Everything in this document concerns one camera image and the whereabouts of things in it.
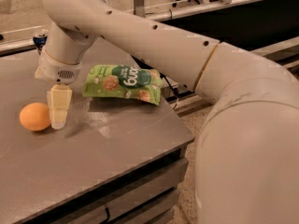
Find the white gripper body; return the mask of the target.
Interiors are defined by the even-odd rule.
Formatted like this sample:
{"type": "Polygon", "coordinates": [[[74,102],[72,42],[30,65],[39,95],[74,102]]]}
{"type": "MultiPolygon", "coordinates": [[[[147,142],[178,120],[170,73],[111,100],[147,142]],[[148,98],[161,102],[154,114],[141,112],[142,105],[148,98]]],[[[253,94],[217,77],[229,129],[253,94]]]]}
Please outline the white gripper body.
{"type": "Polygon", "coordinates": [[[45,49],[41,51],[35,78],[52,84],[71,84],[76,81],[82,67],[82,56],[54,58],[45,49]]]}

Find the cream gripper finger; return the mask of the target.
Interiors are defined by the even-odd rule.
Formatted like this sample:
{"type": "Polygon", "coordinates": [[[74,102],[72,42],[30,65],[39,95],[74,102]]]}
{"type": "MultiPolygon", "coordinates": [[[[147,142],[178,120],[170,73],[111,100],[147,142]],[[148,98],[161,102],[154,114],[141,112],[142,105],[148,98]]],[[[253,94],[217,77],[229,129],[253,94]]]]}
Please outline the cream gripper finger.
{"type": "Polygon", "coordinates": [[[54,130],[60,130],[65,126],[71,98],[72,90],[67,85],[57,84],[47,91],[50,123],[54,130]]]}

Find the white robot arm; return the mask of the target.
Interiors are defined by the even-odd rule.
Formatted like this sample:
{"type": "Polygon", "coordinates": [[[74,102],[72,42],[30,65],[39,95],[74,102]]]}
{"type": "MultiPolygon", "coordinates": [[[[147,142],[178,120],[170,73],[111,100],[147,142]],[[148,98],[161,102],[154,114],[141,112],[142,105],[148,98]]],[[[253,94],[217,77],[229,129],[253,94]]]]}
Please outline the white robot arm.
{"type": "Polygon", "coordinates": [[[299,87],[284,67],[227,43],[110,7],[43,0],[52,27],[37,75],[59,83],[102,37],[208,99],[196,140],[200,224],[299,224],[299,87]]]}

